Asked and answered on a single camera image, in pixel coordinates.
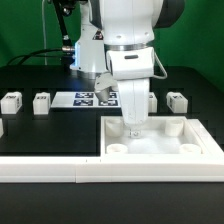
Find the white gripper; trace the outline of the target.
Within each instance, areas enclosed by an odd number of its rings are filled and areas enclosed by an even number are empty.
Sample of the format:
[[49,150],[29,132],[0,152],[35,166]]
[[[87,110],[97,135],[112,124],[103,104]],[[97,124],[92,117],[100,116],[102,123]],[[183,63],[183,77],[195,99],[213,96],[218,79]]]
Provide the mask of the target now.
[[148,117],[150,78],[154,75],[154,49],[108,51],[109,72],[96,77],[94,93],[106,102],[110,88],[118,85],[124,123],[131,130],[139,130]]

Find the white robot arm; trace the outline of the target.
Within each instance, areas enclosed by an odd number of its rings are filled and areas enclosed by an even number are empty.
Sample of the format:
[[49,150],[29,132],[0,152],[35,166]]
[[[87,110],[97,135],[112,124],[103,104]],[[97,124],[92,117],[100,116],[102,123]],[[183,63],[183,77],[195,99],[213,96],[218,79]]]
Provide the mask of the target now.
[[160,61],[154,30],[172,26],[185,0],[85,0],[80,4],[81,36],[72,70],[95,78],[99,99],[116,86],[124,123],[139,130],[148,117],[150,79]]

